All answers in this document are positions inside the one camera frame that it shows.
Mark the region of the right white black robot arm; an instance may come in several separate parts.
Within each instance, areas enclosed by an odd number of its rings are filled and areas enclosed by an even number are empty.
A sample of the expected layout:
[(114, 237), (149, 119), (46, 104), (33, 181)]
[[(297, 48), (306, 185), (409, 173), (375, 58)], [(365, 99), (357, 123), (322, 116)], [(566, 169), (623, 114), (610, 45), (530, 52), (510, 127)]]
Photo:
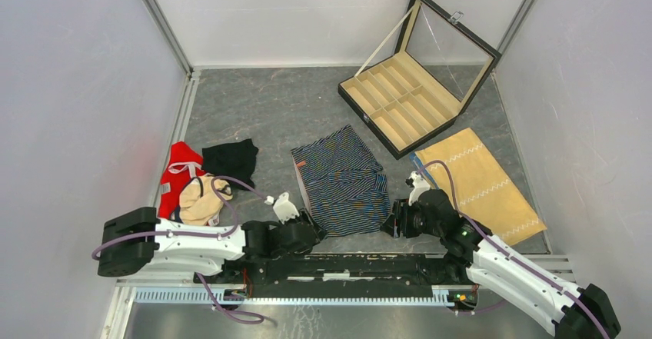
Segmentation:
[(438, 238), (447, 251), (444, 274), (449, 281), (490, 289), (555, 338), (615, 338), (621, 332), (603, 289), (581, 287), (526, 259), (460, 213), (441, 189), (396, 201), (380, 229), (394, 238)]

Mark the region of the black underwear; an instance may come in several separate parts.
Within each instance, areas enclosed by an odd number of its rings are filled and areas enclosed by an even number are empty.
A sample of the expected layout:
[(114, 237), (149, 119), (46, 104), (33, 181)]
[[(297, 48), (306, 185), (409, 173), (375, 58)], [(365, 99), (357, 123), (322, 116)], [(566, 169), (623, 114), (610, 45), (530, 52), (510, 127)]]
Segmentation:
[(240, 142), (225, 143), (202, 148), (203, 164), (201, 169), (212, 175), (236, 178), (255, 188), (252, 180), (259, 148), (253, 141), (245, 139)]

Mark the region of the black compartment box glass lid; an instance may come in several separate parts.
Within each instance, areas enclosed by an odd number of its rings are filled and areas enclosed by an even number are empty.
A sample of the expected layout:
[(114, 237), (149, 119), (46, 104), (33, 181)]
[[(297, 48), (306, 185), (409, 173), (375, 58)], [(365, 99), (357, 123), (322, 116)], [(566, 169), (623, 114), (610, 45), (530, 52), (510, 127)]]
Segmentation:
[(501, 53), (434, 0), (409, 0), (399, 22), (339, 95), (395, 159), (455, 123)]

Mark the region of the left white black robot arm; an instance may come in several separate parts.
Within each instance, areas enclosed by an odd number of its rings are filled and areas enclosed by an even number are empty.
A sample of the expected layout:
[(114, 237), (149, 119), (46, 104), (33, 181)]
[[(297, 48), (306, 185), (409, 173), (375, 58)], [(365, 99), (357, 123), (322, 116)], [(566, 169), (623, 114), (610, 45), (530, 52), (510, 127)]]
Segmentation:
[(280, 221), (246, 221), (235, 227), (182, 224), (142, 207), (105, 222), (101, 245), (91, 257), (98, 275), (199, 273), (232, 283), (243, 261), (269, 261), (307, 254), (327, 232), (305, 210)]

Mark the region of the blue striped boxer shorts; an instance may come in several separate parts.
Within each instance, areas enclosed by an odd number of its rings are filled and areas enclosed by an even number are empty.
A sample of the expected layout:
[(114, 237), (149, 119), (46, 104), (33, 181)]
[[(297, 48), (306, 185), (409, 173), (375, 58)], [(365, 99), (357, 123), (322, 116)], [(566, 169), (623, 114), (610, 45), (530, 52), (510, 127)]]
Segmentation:
[(328, 237), (379, 231), (391, 203), (381, 163), (346, 125), (291, 149), (309, 213)]

